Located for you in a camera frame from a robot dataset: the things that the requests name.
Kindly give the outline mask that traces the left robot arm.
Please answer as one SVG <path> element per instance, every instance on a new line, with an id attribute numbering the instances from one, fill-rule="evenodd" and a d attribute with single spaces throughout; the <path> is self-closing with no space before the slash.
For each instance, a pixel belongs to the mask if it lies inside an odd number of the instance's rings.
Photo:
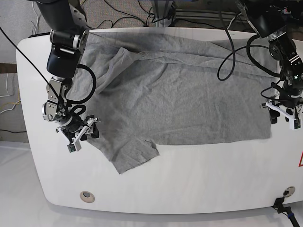
<path id="1" fill-rule="evenodd" d="M 303 5 L 286 0 L 238 0 L 239 10 L 255 31 L 247 42 L 246 52 L 251 62 L 270 76 L 278 78 L 270 88 L 277 94 L 266 97 L 263 108 L 268 108 L 271 124 L 276 124 L 279 116 L 284 116 L 291 130 L 303 127 L 303 61 L 297 53 L 293 40 L 287 34 L 288 22 L 302 22 Z M 254 40 L 266 38 L 269 53 L 280 66 L 275 73 L 258 63 L 251 55 Z"/>

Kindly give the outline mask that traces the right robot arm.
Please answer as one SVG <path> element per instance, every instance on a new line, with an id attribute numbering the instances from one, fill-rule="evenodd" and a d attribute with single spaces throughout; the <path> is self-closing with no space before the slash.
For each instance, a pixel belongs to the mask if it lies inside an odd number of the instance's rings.
<path id="1" fill-rule="evenodd" d="M 94 139 L 99 137 L 98 118 L 93 115 L 81 118 L 86 111 L 84 103 L 92 98 L 97 86 L 94 72 L 80 62 L 89 35 L 86 14 L 78 0 L 38 0 L 36 3 L 51 28 L 47 71 L 52 78 L 46 87 L 48 99 L 42 108 L 43 118 L 59 125 L 56 130 L 67 139 L 69 152 L 76 152 L 81 150 L 80 143 L 88 135 Z M 67 94 L 79 69 L 91 75 L 92 88 L 84 99 L 70 100 Z"/>

